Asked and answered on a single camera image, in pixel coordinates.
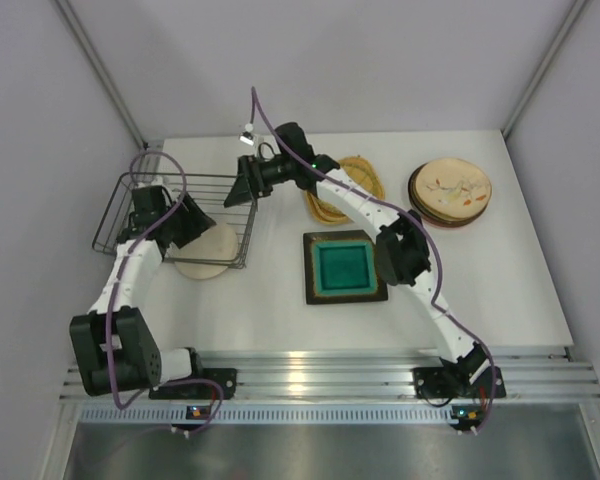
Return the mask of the dark wire dish rack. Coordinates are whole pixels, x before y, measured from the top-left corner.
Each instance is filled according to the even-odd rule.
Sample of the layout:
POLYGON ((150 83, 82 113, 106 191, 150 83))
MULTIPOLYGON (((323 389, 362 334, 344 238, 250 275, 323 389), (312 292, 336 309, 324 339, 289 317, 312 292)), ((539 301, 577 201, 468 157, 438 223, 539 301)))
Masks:
POLYGON ((152 224, 174 204, 182 190, 184 203, 158 229, 149 234, 159 242, 166 262, 220 265, 232 269, 246 266, 257 203, 226 207, 235 178, 231 175, 140 172, 119 176, 91 241, 91 248, 114 256, 120 240, 135 238, 142 221, 152 224), (186 240, 200 240, 213 226, 226 225, 237 237, 236 252, 223 259, 219 253, 183 251, 186 240))

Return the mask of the orange woven square plate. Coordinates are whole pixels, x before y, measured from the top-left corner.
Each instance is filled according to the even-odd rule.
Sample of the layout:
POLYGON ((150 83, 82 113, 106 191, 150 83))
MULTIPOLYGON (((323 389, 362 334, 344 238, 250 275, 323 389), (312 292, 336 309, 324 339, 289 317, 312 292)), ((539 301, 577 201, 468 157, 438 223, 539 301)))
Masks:
POLYGON ((341 168, 361 188, 376 198, 385 199, 385 189, 373 165, 364 157, 349 156, 338 161, 341 168))

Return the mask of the dark square plate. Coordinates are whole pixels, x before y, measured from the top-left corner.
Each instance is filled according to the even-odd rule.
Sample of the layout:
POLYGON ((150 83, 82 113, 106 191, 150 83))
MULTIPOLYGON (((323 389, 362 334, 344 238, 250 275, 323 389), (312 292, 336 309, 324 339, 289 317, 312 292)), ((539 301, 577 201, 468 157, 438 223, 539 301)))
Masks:
POLYGON ((363 230, 303 234, 305 302, 384 302, 387 284, 375 268, 375 246, 363 230))

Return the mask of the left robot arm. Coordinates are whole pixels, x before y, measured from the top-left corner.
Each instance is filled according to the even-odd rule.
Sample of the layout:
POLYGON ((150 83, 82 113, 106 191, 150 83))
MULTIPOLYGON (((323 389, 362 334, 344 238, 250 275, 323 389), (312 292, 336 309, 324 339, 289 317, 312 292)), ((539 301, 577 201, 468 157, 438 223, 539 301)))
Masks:
POLYGON ((160 350, 141 305, 167 253, 197 240, 215 221, 162 177, 139 183, 131 200, 107 282, 88 312, 70 322, 82 384, 88 395, 101 396, 171 383, 181 395, 194 397, 206 384, 199 355, 192 347, 160 350))

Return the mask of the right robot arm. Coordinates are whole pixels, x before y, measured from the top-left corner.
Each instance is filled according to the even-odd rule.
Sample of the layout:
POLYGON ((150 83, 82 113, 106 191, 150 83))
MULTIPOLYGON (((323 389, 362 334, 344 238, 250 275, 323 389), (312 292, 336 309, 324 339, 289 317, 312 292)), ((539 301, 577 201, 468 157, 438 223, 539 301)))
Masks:
POLYGON ((273 131, 279 153, 269 160, 242 155, 226 207, 267 197, 288 181, 343 212, 374 241, 376 268, 390 286, 406 288, 423 305, 449 389, 470 396, 483 380, 497 385, 489 348, 463 326, 443 298, 437 248, 415 212, 406 212, 359 186, 331 157, 316 154, 295 122, 273 131))

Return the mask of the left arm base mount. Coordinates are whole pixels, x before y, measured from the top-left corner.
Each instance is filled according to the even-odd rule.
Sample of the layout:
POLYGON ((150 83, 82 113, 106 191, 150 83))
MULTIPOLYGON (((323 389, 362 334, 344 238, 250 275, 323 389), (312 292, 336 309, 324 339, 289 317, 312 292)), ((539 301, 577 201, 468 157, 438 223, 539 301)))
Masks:
POLYGON ((151 400, 228 400, 237 387, 235 368, 205 368, 199 378, 173 380, 151 390, 151 400))

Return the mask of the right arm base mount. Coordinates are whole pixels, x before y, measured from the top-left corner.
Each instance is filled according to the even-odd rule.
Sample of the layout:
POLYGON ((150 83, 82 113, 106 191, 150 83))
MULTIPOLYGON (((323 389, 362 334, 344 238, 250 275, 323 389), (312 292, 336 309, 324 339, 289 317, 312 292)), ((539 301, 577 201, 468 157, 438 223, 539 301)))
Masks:
POLYGON ((454 370, 450 366, 418 367, 412 370, 413 383, 418 399, 432 403, 455 399, 478 399, 481 396, 496 399, 507 396, 501 370, 486 369, 475 379, 454 370))

